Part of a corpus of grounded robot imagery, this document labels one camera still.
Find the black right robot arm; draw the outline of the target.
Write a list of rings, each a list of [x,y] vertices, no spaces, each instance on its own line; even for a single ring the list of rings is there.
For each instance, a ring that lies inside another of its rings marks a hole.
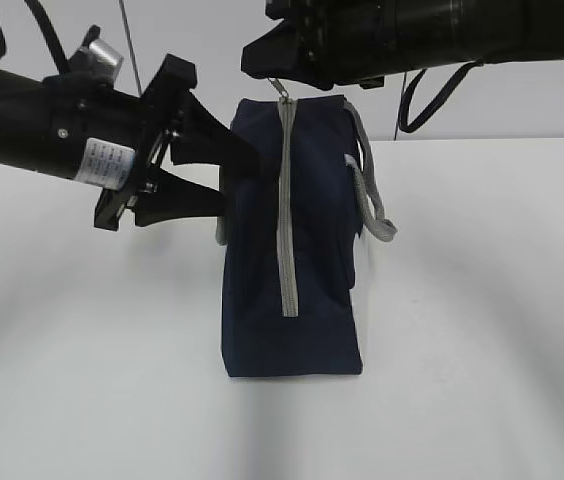
[[[269,1],[241,70],[328,91],[438,66],[564,60],[564,1]]]

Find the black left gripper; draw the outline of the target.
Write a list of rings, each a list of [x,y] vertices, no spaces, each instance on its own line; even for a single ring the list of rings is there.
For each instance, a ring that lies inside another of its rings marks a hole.
[[[119,190],[101,192],[94,212],[96,228],[118,230],[125,210],[134,213],[137,227],[224,215],[226,199],[221,192],[161,168],[169,146],[176,166],[215,165],[236,176],[261,174],[261,154],[200,103],[191,93],[196,85],[193,63],[165,56],[139,98],[140,130],[129,176]]]

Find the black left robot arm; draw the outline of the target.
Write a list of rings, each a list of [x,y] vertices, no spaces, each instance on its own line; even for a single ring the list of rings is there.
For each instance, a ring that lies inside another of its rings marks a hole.
[[[95,186],[97,228],[115,231],[125,212],[146,227],[220,217],[220,191],[163,169],[215,165],[233,178],[260,174],[262,158],[194,96],[195,66],[167,55],[140,96],[87,72],[41,81],[0,69],[0,164]]]

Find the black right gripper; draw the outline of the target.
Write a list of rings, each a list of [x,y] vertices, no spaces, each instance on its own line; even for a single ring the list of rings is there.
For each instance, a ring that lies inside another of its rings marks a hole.
[[[267,1],[279,23],[246,45],[241,71],[330,90],[381,88],[387,76],[385,1]]]

